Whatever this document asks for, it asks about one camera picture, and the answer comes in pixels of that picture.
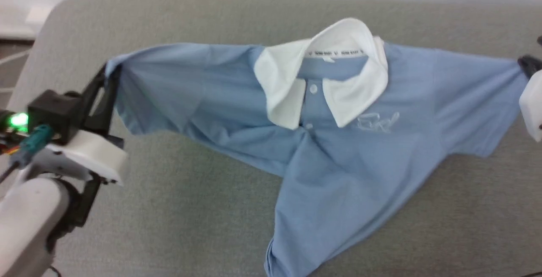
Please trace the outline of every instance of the size label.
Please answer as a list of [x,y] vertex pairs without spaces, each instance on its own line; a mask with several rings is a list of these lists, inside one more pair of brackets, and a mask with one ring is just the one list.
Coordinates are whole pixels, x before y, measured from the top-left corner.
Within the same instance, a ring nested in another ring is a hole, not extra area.
[[363,50],[313,50],[305,53],[306,58],[355,58],[365,55]]

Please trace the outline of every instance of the green light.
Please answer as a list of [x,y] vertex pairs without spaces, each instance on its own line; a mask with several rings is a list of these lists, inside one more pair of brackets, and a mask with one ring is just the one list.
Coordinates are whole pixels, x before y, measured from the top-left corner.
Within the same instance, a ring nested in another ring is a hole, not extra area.
[[28,125],[28,115],[25,113],[17,113],[11,117],[9,123],[12,127],[26,127]]

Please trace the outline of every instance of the gray fabric surface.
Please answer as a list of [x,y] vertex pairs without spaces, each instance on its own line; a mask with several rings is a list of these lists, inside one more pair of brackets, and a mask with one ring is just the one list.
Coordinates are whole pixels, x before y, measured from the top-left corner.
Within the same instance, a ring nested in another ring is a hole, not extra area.
[[[542,8],[367,0],[68,0],[53,10],[11,109],[80,90],[108,57],[174,42],[273,45],[358,17],[388,42],[516,58]],[[104,187],[60,241],[67,277],[264,276],[281,180],[170,133],[126,138],[126,186]],[[542,270],[542,147],[520,119],[489,159],[450,157],[368,240],[316,276],[515,277]]]

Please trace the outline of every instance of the blue fabric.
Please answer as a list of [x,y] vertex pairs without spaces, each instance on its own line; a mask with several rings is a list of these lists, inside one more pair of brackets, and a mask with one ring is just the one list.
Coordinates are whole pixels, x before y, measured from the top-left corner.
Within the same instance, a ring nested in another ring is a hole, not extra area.
[[[133,134],[172,130],[283,177],[270,277],[302,277],[377,230],[452,153],[485,157],[517,117],[527,80],[513,60],[385,45],[389,84],[344,128],[322,78],[357,75],[366,57],[305,59],[300,127],[267,119],[252,67],[264,47],[174,44],[122,64],[116,109]],[[310,92],[311,86],[317,92]]]

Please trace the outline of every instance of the polo shirt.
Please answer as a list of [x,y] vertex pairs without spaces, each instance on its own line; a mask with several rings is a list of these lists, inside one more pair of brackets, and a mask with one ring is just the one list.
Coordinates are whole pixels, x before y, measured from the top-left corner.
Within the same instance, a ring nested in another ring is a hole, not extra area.
[[283,178],[270,277],[302,277],[389,219],[449,154],[486,157],[519,113],[511,59],[385,43],[353,18],[272,47],[120,55],[132,134],[171,130]]

